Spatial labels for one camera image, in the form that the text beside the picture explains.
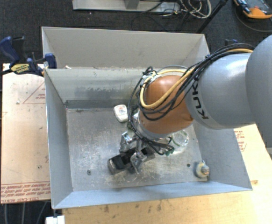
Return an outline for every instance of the clear plastic part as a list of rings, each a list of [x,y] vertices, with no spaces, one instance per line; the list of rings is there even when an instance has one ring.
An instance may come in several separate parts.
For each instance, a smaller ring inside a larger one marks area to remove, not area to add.
[[[180,130],[172,134],[172,141],[179,147],[186,147],[189,142],[189,134],[185,130]]]

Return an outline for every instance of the white object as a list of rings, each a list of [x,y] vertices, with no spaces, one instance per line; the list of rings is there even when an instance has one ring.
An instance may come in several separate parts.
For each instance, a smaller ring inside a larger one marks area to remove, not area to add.
[[[113,109],[115,117],[119,122],[128,121],[128,110],[125,105],[117,105]]]
[[[47,217],[45,224],[65,224],[65,217],[64,216]]]

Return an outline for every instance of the bin floor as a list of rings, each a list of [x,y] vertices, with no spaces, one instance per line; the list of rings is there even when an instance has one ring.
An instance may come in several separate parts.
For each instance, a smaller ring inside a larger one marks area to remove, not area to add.
[[[115,189],[176,182],[199,182],[194,168],[201,160],[193,126],[186,131],[189,143],[175,147],[173,154],[147,161],[140,174],[128,170],[112,175],[107,161],[119,154],[121,135],[127,123],[120,123],[113,108],[67,110],[69,155],[74,191]]]

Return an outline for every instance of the blue clamp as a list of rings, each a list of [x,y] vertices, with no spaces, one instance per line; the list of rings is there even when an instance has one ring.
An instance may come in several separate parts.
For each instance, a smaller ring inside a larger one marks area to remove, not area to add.
[[[5,37],[0,42],[0,50],[5,56],[10,59],[9,69],[15,74],[34,74],[43,77],[44,69],[37,65],[37,62],[47,62],[46,68],[56,69],[57,62],[55,56],[52,53],[45,54],[44,58],[35,60],[29,58],[23,50],[23,43],[25,37],[17,37],[12,39],[10,36]]]

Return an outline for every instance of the cable bundle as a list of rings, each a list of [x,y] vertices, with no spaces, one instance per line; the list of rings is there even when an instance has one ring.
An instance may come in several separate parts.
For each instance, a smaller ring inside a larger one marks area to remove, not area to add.
[[[218,49],[211,55],[208,55],[204,60],[201,62],[192,65],[189,68],[182,67],[182,66],[166,66],[159,71],[155,71],[153,67],[148,67],[146,71],[143,73],[143,76],[138,81],[137,85],[135,86],[131,97],[128,102],[128,118],[129,123],[134,131],[135,135],[138,136],[140,140],[148,144],[152,147],[158,154],[164,155],[168,154],[169,152],[174,151],[174,147],[169,144],[162,144],[159,142],[155,142],[150,140],[146,137],[143,137],[141,133],[136,129],[135,124],[133,123],[132,114],[139,109],[142,111],[144,117],[151,121],[156,121],[163,118],[167,115],[171,110],[175,109],[179,106],[179,104],[184,100],[187,93],[190,91],[191,84],[195,79],[198,79],[199,76],[203,73],[203,71],[210,66],[214,61],[218,60],[221,57],[228,56],[231,54],[239,54],[239,53],[251,53],[253,52],[254,47],[246,44],[246,43],[234,43],[225,47]],[[158,76],[170,72],[181,72],[183,73],[180,79],[156,102],[153,104],[146,104],[144,101],[144,93],[146,88],[149,86],[149,82],[153,81],[153,79],[157,79]],[[176,94],[168,100],[168,97],[172,94],[173,90],[175,90],[178,86],[178,91]],[[179,103],[177,103],[177,99],[179,96],[183,95],[183,98]],[[133,97],[136,96],[137,104],[131,105],[131,101]],[[150,117],[151,114],[159,114],[157,117]],[[159,152],[157,148],[165,149],[166,151]]]

